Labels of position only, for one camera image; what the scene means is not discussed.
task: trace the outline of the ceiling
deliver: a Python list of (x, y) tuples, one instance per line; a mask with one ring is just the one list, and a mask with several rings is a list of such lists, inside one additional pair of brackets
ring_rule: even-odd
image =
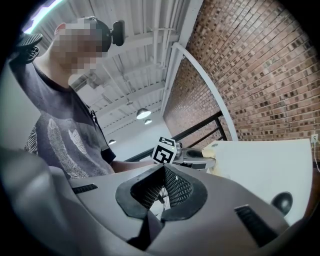
[(44, 52), (63, 22), (96, 16), (111, 28), (115, 21), (124, 20), (123, 46), (112, 45), (95, 69), (69, 80), (96, 112), (103, 133), (110, 135), (143, 122), (136, 119), (140, 108), (160, 115), (171, 45), (179, 40), (188, 4), (188, 0), (64, 0), (33, 33), (43, 34), (40, 52)]

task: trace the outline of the wall outlet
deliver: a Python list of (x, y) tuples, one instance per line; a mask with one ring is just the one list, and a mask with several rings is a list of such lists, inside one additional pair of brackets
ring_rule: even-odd
[(317, 143), (318, 142), (318, 134), (317, 133), (312, 134), (310, 140), (311, 140), (311, 143)]

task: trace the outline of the white table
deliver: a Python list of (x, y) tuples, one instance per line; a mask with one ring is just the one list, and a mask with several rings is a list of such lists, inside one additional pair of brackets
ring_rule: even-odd
[(268, 204), (277, 194), (290, 192), (293, 204), (284, 217), (289, 225), (304, 216), (313, 173), (309, 139), (214, 141), (204, 149), (215, 152), (214, 173), (239, 183)]

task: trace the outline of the fluorescent light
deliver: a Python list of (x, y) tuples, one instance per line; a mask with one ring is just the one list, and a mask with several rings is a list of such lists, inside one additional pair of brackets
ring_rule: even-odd
[(56, 7), (60, 2), (63, 0), (55, 0), (52, 4), (50, 4), (48, 7), (42, 7), (37, 15), (33, 17), (31, 20), (33, 21), (32, 26), (29, 27), (24, 33), (30, 34), (35, 27), (38, 25), (38, 23), (54, 8)]
[(151, 119), (147, 119), (147, 120), (144, 121), (144, 124), (145, 124), (145, 125), (148, 125), (148, 124), (150, 124), (151, 122), (152, 122)]
[(108, 144), (112, 145), (112, 144), (115, 144), (115, 143), (116, 143), (116, 141), (114, 139), (110, 139)]
[(151, 111), (149, 111), (146, 108), (140, 108), (138, 112), (136, 113), (136, 119), (144, 119), (147, 116), (151, 114)]

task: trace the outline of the black railing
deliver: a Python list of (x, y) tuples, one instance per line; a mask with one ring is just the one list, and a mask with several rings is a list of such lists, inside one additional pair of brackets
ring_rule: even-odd
[[(218, 138), (217, 141), (220, 141), (220, 140), (226, 141), (227, 137), (226, 137), (225, 131), (224, 131), (222, 125), (221, 125), (221, 122), (219, 120), (219, 117), (222, 117), (222, 112), (221, 111), (215, 113), (214, 115), (208, 117), (207, 119), (201, 121), (200, 123), (197, 123), (196, 125), (192, 126), (191, 128), (186, 129), (185, 131), (179, 133), (178, 135), (173, 136), (172, 139), (174, 139), (176, 142), (178, 142), (178, 141), (182, 140), (183, 138), (189, 136), (190, 134), (193, 134), (194, 132), (198, 131), (199, 129), (201, 129), (202, 127), (206, 126), (207, 124), (215, 121), (216, 126), (217, 126), (216, 129), (212, 130), (207, 135), (203, 136), (202, 138), (198, 139), (196, 142), (194, 142), (191, 145), (187, 146), (187, 148), (192, 148), (193, 146), (195, 146), (198, 143), (202, 142), (204, 139), (208, 138), (210, 135), (214, 134), (217, 131), (220, 131), (220, 133), (221, 133), (221, 137)], [(150, 148), (150, 149), (148, 149), (148, 150), (146, 150), (146, 151), (144, 151), (144, 152), (142, 152), (140, 154), (137, 154), (137, 155), (125, 160), (125, 161), (127, 161), (127, 162), (138, 162), (141, 159), (144, 159), (144, 158), (146, 158), (148, 156), (151, 156), (153, 151), (154, 151), (154, 148)]]

